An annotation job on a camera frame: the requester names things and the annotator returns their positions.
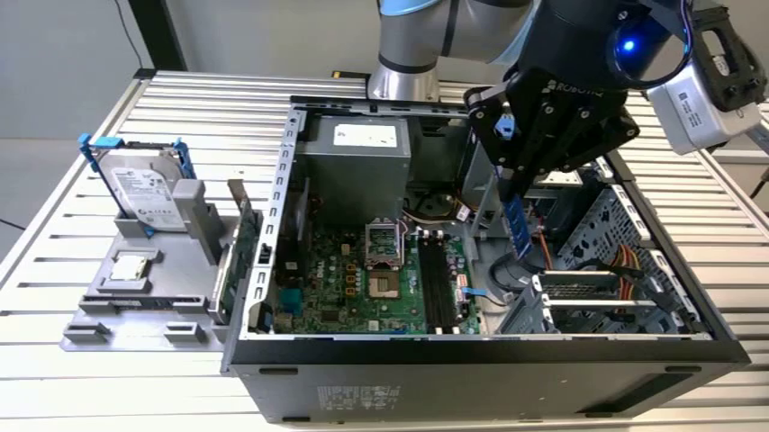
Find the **blue clip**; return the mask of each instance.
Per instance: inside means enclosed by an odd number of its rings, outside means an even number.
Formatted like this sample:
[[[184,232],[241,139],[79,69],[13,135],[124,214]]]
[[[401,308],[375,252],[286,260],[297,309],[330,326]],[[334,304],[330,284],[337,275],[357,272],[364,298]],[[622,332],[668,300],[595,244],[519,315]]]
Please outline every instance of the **blue clip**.
[[[503,114],[501,117],[499,117],[493,129],[496,129],[499,136],[504,140],[512,139],[512,134],[515,133],[515,119],[509,114]]]
[[[90,134],[89,133],[81,133],[79,136],[77,137],[77,142],[79,143],[79,153],[82,154],[82,157],[85,158],[85,160],[88,161],[88,165],[90,167],[90,169],[93,170],[93,172],[96,174],[98,174],[98,177],[101,178],[101,181],[104,182],[104,185],[106,186],[106,191],[109,191],[109,195],[112,196],[112,199],[114,200],[114,204],[117,204],[117,210],[120,211],[120,216],[126,219],[128,218],[128,213],[125,211],[125,209],[122,208],[122,205],[120,205],[120,200],[117,200],[117,196],[114,195],[114,191],[112,190],[112,187],[109,186],[109,182],[106,181],[106,177],[104,177],[104,173],[101,171],[101,167],[98,166],[98,162],[96,161],[96,157],[93,157],[93,153],[90,152]]]
[[[89,165],[90,169],[93,170],[94,173],[98,173],[98,171],[100,171],[98,163],[96,162],[96,159],[93,158],[93,154],[90,153],[90,146],[88,145],[88,143],[90,142],[90,134],[89,133],[81,133],[79,136],[77,137],[77,142],[79,143],[79,147],[78,147],[79,153],[82,154],[82,157],[88,161],[88,165]]]
[[[181,138],[176,138],[173,142],[173,150],[178,152],[178,159],[181,159],[181,174],[184,178],[197,179],[194,175],[194,168],[192,167],[192,159],[189,158],[189,148],[186,144],[181,142]]]
[[[468,286],[461,287],[461,292],[464,294],[476,295],[477,297],[485,297],[487,296],[485,290],[469,288]]]
[[[90,146],[96,149],[117,149],[122,147],[125,143],[121,138],[117,137],[98,137]]]

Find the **cable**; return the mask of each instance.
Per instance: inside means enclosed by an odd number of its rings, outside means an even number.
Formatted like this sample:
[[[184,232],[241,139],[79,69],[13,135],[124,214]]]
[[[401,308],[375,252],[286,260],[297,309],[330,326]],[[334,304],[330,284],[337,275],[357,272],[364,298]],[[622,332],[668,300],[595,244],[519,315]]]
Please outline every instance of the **cable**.
[[[758,194],[760,193],[760,190],[763,189],[763,185],[766,185],[766,182],[762,180],[758,185],[755,186],[755,189],[752,189],[752,192],[750,193],[750,199],[754,200],[755,197],[758,196]]]
[[[120,7],[120,3],[117,0],[114,1],[114,6],[117,6],[117,15],[120,15],[120,24],[122,25],[122,32],[125,32],[125,37],[128,39],[128,43],[130,44],[130,49],[133,50],[133,54],[136,54],[136,60],[138,60],[138,67],[144,68],[144,63],[141,62],[141,56],[138,55],[138,51],[136,50],[136,45],[133,45],[133,40],[130,39],[130,35],[128,34],[128,28],[125,27],[125,19],[122,18],[122,8]]]
[[[552,258],[549,258],[549,250],[547,249],[544,232],[541,231],[541,218],[539,218],[539,245],[541,245],[541,252],[544,253],[544,269],[552,270]]]
[[[631,253],[632,251],[630,250],[630,247],[627,245],[619,245],[619,248],[622,249],[622,266],[630,266],[631,265]],[[624,281],[622,279],[622,282],[624,283],[624,293],[623,293],[623,297],[622,300],[628,300],[630,299],[630,293],[631,293],[631,289],[632,289],[632,284],[627,281]]]
[[[15,223],[9,222],[5,219],[0,219],[0,223],[3,223],[7,227],[15,228],[17,230],[22,230],[22,231],[26,230],[26,227],[22,227],[21,225],[17,225]]]
[[[440,223],[455,221],[455,219],[441,219],[443,216],[440,216],[440,218],[432,218],[421,213],[416,215],[415,211],[408,209],[401,209],[401,212],[413,222],[419,222],[421,225],[439,225]]]
[[[638,255],[635,255],[635,252],[632,251],[632,249],[630,249],[630,247],[627,247],[627,250],[630,251],[635,270],[640,270],[640,260],[638,259]],[[630,291],[627,292],[627,300],[632,300],[632,290],[634,289],[635,289],[635,285],[631,284],[630,285]]]
[[[473,212],[477,212],[477,207],[473,207],[472,205],[469,205],[467,202],[464,202],[464,200],[461,199],[461,193],[457,190],[456,194],[453,195],[453,199],[459,202],[460,205],[463,205],[464,207],[467,207],[469,210],[472,210]]]
[[[480,297],[483,297],[485,300],[488,300],[491,302],[491,304],[495,304],[496,306],[499,306],[500,308],[505,308],[507,307],[507,303],[503,303],[500,301],[496,301],[491,298],[491,296],[487,295],[481,295]]]
[[[607,47],[611,50],[612,56],[608,56],[614,61],[608,62],[611,73],[628,85],[630,88],[635,90],[648,90],[650,88],[660,86],[666,83],[670,79],[672,79],[683,70],[683,68],[688,65],[691,61],[691,53],[694,51],[694,29],[691,25],[691,10],[688,5],[688,0],[679,0],[679,12],[680,12],[680,21],[683,24],[683,35],[686,36],[684,45],[683,45],[683,58],[680,62],[672,69],[667,75],[662,76],[658,79],[652,79],[648,81],[643,81],[638,78],[630,76],[622,65],[619,64],[619,36],[620,36],[620,28],[614,31],[614,35],[610,39],[610,45]]]

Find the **slotted metal surface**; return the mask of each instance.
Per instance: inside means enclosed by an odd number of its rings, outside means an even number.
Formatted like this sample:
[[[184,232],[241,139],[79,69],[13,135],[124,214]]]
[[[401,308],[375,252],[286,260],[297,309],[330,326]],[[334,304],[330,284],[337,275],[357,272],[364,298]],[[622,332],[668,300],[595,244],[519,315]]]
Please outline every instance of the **slotted metal surface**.
[[[460,102],[467,87],[445,84],[443,100]],[[220,212],[234,212],[224,183],[233,177],[244,179],[258,208],[266,198],[289,95],[363,97],[364,82],[161,72],[150,81],[132,84],[96,135],[157,141],[182,136],[197,176],[206,182],[206,198]],[[654,111],[636,94],[628,109],[642,125],[642,136],[624,146],[622,156],[743,341],[752,365],[632,420],[338,428],[769,429],[766,220],[708,156],[672,153]],[[218,354],[59,350],[61,329],[112,241],[114,212],[105,189],[78,160],[0,265],[0,394],[5,396],[0,430],[270,428],[242,384],[218,376]]]

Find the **black cable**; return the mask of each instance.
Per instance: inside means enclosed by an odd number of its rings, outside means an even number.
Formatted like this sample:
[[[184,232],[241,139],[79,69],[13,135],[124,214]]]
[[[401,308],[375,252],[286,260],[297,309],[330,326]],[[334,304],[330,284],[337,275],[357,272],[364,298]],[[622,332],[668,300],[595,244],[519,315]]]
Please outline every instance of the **black cable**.
[[[611,72],[618,76],[619,79],[624,81],[630,88],[635,90],[648,90],[650,88],[660,86],[666,83],[670,79],[672,79],[683,70],[683,68],[688,65],[691,61],[691,56],[694,52],[694,28],[691,25],[691,8],[688,5],[688,0],[680,0],[679,4],[679,12],[680,12],[680,20],[683,24],[683,35],[686,36],[686,40],[683,41],[683,58],[680,62],[672,69],[667,75],[662,76],[658,79],[652,79],[650,81],[643,81],[638,78],[630,76],[622,65],[619,64],[619,57],[618,57],[618,50],[619,50],[619,36],[620,31],[619,29],[614,32],[614,36],[611,37],[611,45],[608,49],[614,53],[614,61],[610,62]]]
[[[120,15],[120,24],[122,25],[122,32],[125,32],[125,37],[128,39],[128,43],[130,44],[130,48],[133,49],[133,54],[136,54],[136,60],[138,60],[138,67],[144,68],[144,63],[141,62],[141,56],[138,55],[138,51],[136,50],[136,45],[133,45],[133,40],[130,39],[130,35],[128,34],[128,28],[125,27],[125,19],[122,18],[122,9],[120,8],[120,3],[117,0],[114,1],[114,6],[117,6],[117,15]]]
[[[7,227],[15,228],[17,230],[22,230],[22,231],[26,230],[26,227],[22,227],[19,225],[17,225],[15,223],[6,221],[5,219],[0,219],[0,223],[3,223]]]
[[[766,182],[769,182],[769,168],[766,168],[766,171],[763,171],[763,174],[760,174],[760,182],[758,183],[755,189],[752,190],[752,193],[750,194],[751,200],[755,199],[755,197],[760,193],[760,190],[763,189],[763,185],[766,185]]]
[[[758,194],[760,193],[760,190],[763,189],[763,185],[766,185],[766,182],[762,180],[758,185],[755,186],[755,189],[752,189],[752,192],[750,194],[750,199],[754,200],[755,197],[758,196]]]
[[[503,303],[500,301],[493,300],[489,295],[481,295],[480,297],[483,297],[485,300],[488,300],[491,302],[491,304],[497,305],[500,308],[507,307],[507,303]]]

